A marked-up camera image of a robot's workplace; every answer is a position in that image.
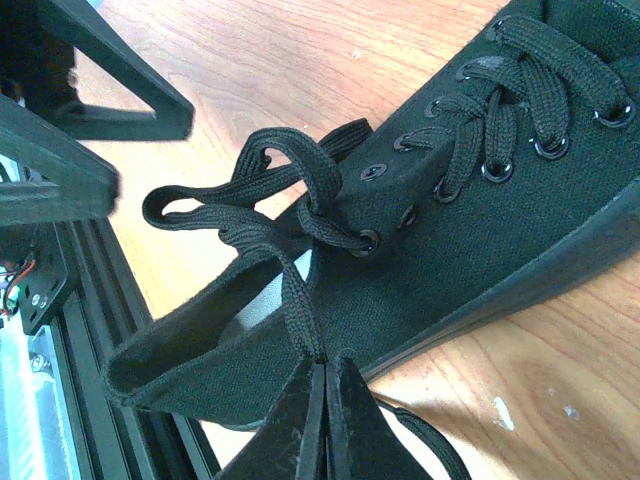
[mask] red wire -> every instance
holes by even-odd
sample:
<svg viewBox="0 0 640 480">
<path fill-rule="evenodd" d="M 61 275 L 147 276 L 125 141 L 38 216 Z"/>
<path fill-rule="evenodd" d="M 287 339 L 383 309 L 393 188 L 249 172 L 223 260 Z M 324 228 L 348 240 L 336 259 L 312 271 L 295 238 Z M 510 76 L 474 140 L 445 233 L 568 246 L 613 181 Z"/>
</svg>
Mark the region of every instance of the red wire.
<svg viewBox="0 0 640 480">
<path fill-rule="evenodd" d="M 29 272 L 31 272 L 31 270 L 33 270 L 33 268 L 36 266 L 36 261 L 33 260 L 29 266 L 27 268 L 25 268 L 22 272 L 20 272 L 20 274 L 18 274 L 18 276 L 16 278 L 14 278 L 13 280 L 11 280 L 11 283 L 9 284 L 9 287 L 7 288 L 7 291 L 4 294 L 4 304 L 7 304 L 7 301 L 9 300 L 9 295 L 11 294 L 11 291 L 13 290 L 13 287 L 15 287 L 18 283 L 20 283 L 24 277 L 26 277 L 27 275 L 29 275 Z M 4 315 L 11 315 L 11 312 L 9 312 L 7 309 L 3 308 L 2 309 L 2 313 Z"/>
</svg>

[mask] wooden table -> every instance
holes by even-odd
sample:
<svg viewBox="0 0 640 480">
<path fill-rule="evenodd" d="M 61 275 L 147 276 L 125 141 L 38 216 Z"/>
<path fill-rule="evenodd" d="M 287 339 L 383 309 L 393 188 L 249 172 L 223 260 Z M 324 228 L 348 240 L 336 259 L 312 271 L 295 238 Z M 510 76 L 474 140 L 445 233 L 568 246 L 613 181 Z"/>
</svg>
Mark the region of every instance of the wooden table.
<svg viewBox="0 0 640 480">
<path fill-rule="evenodd" d="M 122 174 L 111 220 L 153 315 L 195 294 L 235 252 L 214 231 L 148 226 L 140 205 L 151 189 L 227 181 L 260 127 L 320 138 L 363 116 L 378 126 L 503 3 L 106 0 L 107 21 L 197 111 L 188 142 L 89 142 Z M 85 100 L 139 106 L 84 58 L 78 73 Z M 260 210 L 275 215 L 299 193 Z M 561 298 L 424 353 L 372 389 L 441 429 L 476 479 L 640 478 L 639 298 L 636 255 Z M 251 435 L 207 431 L 223 463 Z"/>
</svg>

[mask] shoe upper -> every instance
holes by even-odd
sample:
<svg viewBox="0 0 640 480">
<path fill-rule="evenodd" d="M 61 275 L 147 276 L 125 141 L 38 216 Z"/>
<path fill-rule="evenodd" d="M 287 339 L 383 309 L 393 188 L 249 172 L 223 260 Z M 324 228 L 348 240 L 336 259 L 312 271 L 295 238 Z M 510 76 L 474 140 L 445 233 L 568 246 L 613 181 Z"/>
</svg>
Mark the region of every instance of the shoe upper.
<svg viewBox="0 0 640 480">
<path fill-rule="evenodd" d="M 629 3 L 511 2 L 340 162 L 342 185 L 326 215 L 356 234 L 376 232 L 375 251 L 354 256 L 306 235 L 295 205 L 276 220 L 296 233 L 286 247 L 292 259 L 311 252 L 307 288 L 330 357 L 349 351 L 366 370 L 543 254 L 640 176 L 640 115 L 623 128 L 594 120 L 594 102 L 606 106 L 616 91 L 626 95 L 619 110 L 600 118 L 621 119 L 627 104 L 640 105 L 640 16 Z M 515 20 L 500 23 L 509 16 Z M 500 41 L 513 22 L 522 22 L 514 38 L 538 56 Z M 537 39 L 538 23 L 558 34 Z M 550 58 L 548 48 L 564 38 L 566 50 Z M 593 84 L 574 85 L 549 63 Z M 486 73 L 504 66 L 513 71 Z M 521 91 L 500 88 L 496 76 L 517 77 Z M 487 179 L 482 166 L 492 162 L 502 170 L 489 173 L 501 177 L 508 165 L 508 178 Z M 456 188 L 445 195 L 447 181 Z M 282 308 L 269 300 L 253 328 L 223 332 L 280 271 L 274 259 L 240 256 L 118 349 L 104 370 L 112 396 L 235 428 L 255 425 L 297 364 Z"/>
</svg>

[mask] black canvas fabric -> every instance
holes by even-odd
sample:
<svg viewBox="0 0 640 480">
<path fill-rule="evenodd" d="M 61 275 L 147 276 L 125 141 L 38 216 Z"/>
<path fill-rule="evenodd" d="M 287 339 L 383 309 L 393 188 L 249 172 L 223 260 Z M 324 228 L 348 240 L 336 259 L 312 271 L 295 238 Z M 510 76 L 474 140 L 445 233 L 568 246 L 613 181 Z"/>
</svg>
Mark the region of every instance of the black canvas fabric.
<svg viewBox="0 0 640 480">
<path fill-rule="evenodd" d="M 527 91 L 541 88 L 535 100 L 542 105 L 500 107 L 487 117 L 492 126 L 486 122 L 477 131 L 458 128 L 475 107 L 460 100 L 456 113 L 454 101 L 462 97 L 455 94 L 489 107 L 509 101 L 508 92 L 502 99 L 493 98 L 496 87 L 490 80 L 458 80 L 460 68 L 479 57 L 526 60 L 519 48 L 487 39 L 493 21 L 339 163 L 342 185 L 324 215 L 339 219 L 356 238 L 360 231 L 376 231 L 380 243 L 371 255 L 359 258 L 305 235 L 297 205 L 276 221 L 291 238 L 286 244 L 290 258 L 313 251 L 307 288 L 326 354 L 333 358 L 348 351 L 365 378 L 381 359 L 409 348 L 429 327 L 602 214 L 603 207 L 640 176 L 640 121 L 636 117 L 625 128 L 606 128 L 594 121 L 593 105 L 602 101 L 612 109 L 608 116 L 622 115 L 605 105 L 620 85 L 640 104 L 640 18 L 605 0 L 515 0 L 495 20 L 505 15 L 552 27 L 588 49 L 585 64 L 594 64 L 590 57 L 595 56 L 607 66 L 602 71 L 615 72 L 622 83 L 603 86 L 603 77 L 570 69 L 564 73 L 593 85 L 554 83 L 538 62 L 530 65 L 537 73 L 523 82 L 537 79 L 527 84 Z M 566 55 L 576 52 L 566 48 L 548 60 L 564 68 Z M 451 111 L 438 112 L 436 105 L 437 115 L 425 115 L 425 108 L 442 96 L 449 96 L 443 108 Z M 565 106 L 555 102 L 563 98 Z M 545 111 L 544 105 L 551 110 Z M 517 128 L 511 131 L 513 122 Z M 425 128 L 443 135 L 453 130 L 455 143 L 417 135 L 408 138 L 410 148 L 394 149 L 394 142 L 402 147 L 398 139 Z M 570 141 L 566 154 L 554 161 L 541 158 L 529 139 L 543 130 L 553 150 L 561 146 L 563 128 Z M 456 152 L 461 145 L 467 153 L 477 150 L 470 166 L 469 155 Z M 496 184 L 483 178 L 480 165 L 487 154 L 504 164 L 510 149 L 513 173 L 508 181 Z M 379 164 L 386 171 L 363 181 L 363 173 Z M 433 188 L 447 175 L 447 181 L 456 183 L 457 198 L 445 204 L 434 199 Z M 398 228 L 409 207 L 415 219 Z M 276 310 L 228 341 L 219 339 L 234 315 L 280 271 L 280 263 L 266 255 L 240 256 L 193 299 L 120 346 L 104 368 L 112 398 L 122 405 L 177 412 L 232 428 L 259 424 L 297 364 L 284 312 Z M 570 284 L 578 279 L 565 280 Z"/>
</svg>

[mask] shoe tongue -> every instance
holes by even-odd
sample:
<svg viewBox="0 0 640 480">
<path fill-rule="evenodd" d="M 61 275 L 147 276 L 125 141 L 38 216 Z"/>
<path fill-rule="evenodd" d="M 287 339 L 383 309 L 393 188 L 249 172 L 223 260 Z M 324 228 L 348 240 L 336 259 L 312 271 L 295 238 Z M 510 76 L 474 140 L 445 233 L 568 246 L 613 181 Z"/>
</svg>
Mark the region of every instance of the shoe tongue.
<svg viewBox="0 0 640 480">
<path fill-rule="evenodd" d="M 611 63 L 640 53 L 637 0 L 548 0 L 546 23 Z"/>
</svg>

